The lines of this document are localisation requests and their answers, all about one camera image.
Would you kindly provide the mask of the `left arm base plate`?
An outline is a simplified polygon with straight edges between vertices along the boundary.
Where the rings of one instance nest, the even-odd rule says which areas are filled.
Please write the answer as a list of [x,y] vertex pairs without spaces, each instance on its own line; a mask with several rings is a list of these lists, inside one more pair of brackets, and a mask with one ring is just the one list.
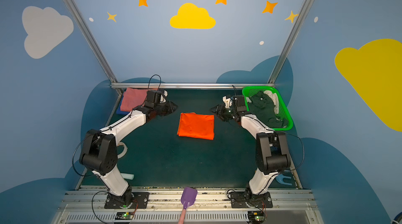
[[105,209],[145,209],[147,208],[149,193],[127,192],[122,196],[107,194]]

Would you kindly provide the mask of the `orange t-shirt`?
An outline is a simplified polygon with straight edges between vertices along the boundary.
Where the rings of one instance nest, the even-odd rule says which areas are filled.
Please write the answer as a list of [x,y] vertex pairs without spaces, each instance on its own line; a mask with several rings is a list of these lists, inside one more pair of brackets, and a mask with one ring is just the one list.
[[181,113],[178,136],[214,140],[215,117],[196,113]]

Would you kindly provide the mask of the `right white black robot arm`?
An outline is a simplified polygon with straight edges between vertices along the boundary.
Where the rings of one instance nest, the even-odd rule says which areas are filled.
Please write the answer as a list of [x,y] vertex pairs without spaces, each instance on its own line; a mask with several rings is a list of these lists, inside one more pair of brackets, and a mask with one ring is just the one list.
[[249,181],[245,198],[266,194],[269,186],[281,173],[291,166],[286,135],[266,126],[256,115],[246,110],[227,108],[224,104],[210,109],[222,121],[233,119],[255,138],[255,161],[257,170]]

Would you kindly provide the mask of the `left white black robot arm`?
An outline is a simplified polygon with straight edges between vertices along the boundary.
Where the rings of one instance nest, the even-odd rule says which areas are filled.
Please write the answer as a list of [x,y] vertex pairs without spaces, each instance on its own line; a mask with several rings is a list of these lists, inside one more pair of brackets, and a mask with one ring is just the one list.
[[137,128],[156,116],[167,116],[177,110],[171,101],[158,104],[146,102],[135,107],[128,115],[100,130],[89,130],[82,142],[79,163],[98,176],[108,188],[110,200],[127,207],[132,201],[131,186],[117,167],[118,144]]

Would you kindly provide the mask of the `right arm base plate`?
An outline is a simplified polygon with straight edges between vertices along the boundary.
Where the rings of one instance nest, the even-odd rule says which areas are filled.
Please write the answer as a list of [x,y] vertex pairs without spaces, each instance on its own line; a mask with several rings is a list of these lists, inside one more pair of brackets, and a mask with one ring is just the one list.
[[272,208],[273,203],[270,193],[260,195],[252,194],[250,191],[237,192],[232,189],[227,191],[227,197],[232,208]]

